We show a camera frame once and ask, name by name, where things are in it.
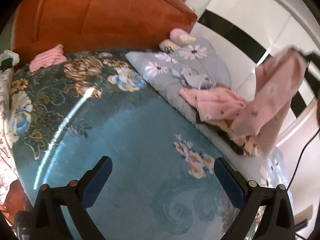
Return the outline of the pink fleece garment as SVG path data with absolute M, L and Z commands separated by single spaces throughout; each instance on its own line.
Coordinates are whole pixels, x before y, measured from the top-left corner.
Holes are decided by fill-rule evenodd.
M 247 101 L 228 88 L 179 91 L 201 122 L 225 131 L 249 155 L 273 150 L 292 98 L 301 86 L 307 62 L 295 47 L 287 47 L 255 69 L 256 88 Z

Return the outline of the white black wardrobe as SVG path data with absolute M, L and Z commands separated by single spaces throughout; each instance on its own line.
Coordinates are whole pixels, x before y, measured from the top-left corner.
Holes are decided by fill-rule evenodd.
M 211 42 L 227 64 L 233 88 L 248 100 L 254 96 L 255 68 L 268 57 L 289 45 L 318 52 L 306 30 L 275 0 L 211 0 L 191 33 Z M 277 147 L 286 157 L 319 145 L 318 91 L 319 70 L 310 64 L 279 132 Z

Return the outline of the grey daisy quilt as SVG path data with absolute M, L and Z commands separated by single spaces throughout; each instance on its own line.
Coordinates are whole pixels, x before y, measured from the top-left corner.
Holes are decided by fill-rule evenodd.
M 261 186 L 288 185 L 283 155 L 267 157 L 252 136 L 231 138 L 231 124 L 248 105 L 231 88 L 226 64 L 205 38 L 172 53 L 130 51 L 126 58 L 143 79 L 195 126 L 247 179 Z

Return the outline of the teal floral blanket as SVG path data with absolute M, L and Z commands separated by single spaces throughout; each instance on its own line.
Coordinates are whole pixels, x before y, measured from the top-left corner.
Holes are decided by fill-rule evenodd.
M 220 239 L 237 211 L 213 171 L 225 156 L 261 179 L 260 160 L 211 142 L 120 54 L 84 54 L 11 84 L 10 135 L 21 184 L 64 186 L 102 156 L 113 169 L 88 213 L 106 239 Z

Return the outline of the pink floral pillow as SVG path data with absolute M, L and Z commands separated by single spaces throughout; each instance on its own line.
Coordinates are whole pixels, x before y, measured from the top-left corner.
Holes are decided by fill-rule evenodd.
M 196 41 L 196 38 L 191 36 L 188 32 L 175 28 L 170 32 L 169 39 L 166 39 L 159 44 L 159 48 L 161 51 L 168 54 L 173 53 L 181 47 L 190 45 L 194 41 Z

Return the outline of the pink knitted cloth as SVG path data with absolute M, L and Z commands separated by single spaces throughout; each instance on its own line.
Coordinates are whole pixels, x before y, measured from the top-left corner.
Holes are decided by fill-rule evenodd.
M 63 45 L 58 44 L 54 48 L 36 55 L 29 64 L 29 70 L 33 73 L 41 68 L 48 68 L 66 61 L 67 59 L 63 54 Z

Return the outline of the orange wooden headboard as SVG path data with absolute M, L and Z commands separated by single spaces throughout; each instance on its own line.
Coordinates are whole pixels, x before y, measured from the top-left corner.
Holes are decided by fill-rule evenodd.
M 196 14 L 179 0 L 23 0 L 12 48 L 23 66 L 58 44 L 66 54 L 155 49 L 170 31 L 191 31 Z

